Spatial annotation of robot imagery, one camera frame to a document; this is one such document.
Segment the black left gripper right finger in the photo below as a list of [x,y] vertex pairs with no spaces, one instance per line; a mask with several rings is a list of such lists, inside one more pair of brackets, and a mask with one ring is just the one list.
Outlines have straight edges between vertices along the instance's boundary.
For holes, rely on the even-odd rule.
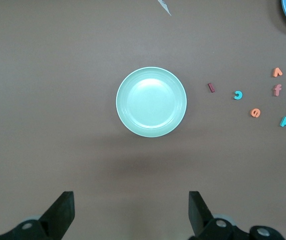
[[255,225],[244,232],[226,219],[214,217],[198,191],[190,191],[188,216],[194,235],[192,240],[281,240],[283,236],[275,229]]

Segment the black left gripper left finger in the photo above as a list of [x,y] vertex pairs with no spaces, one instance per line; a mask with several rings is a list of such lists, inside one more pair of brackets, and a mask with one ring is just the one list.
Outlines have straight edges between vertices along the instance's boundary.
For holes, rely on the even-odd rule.
[[65,191],[39,219],[20,223],[0,240],[61,240],[74,218],[74,193]]

